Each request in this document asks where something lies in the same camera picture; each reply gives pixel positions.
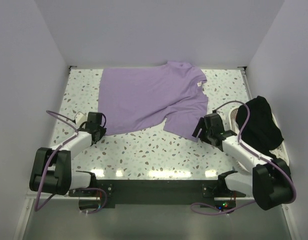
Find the purple t shirt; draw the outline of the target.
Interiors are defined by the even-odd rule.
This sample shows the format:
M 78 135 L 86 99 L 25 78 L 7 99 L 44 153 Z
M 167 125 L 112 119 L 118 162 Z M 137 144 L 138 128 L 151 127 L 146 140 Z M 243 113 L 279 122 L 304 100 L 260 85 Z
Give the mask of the purple t shirt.
M 188 62 L 103 69 L 98 111 L 106 117 L 107 135 L 164 123 L 164 131 L 197 142 L 193 133 L 208 108 L 208 97 L 203 92 L 206 82 L 203 71 Z

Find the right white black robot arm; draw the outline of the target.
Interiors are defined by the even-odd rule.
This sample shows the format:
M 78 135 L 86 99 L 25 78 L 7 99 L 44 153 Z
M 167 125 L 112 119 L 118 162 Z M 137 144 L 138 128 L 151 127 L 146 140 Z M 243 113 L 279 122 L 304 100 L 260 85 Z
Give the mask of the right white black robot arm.
M 240 192 L 252 196 L 263 210 L 295 201 L 297 193 L 287 163 L 256 151 L 236 132 L 225 130 L 218 113 L 201 117 L 192 135 L 233 157 L 245 170 L 245 173 L 230 170 L 220 174 L 211 190 L 214 195 L 227 197 Z

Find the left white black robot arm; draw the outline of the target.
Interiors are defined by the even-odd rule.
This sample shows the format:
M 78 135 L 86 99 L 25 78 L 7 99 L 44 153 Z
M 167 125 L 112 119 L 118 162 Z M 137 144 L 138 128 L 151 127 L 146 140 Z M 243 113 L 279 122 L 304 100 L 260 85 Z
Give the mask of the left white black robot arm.
M 98 143 L 106 134 L 106 116 L 101 112 L 89 112 L 85 120 L 75 123 L 74 134 L 52 147 L 36 151 L 29 180 L 33 192 L 65 195 L 80 189 L 86 196 L 98 190 L 95 174 L 89 171 L 72 170 L 72 160 L 89 147 Z

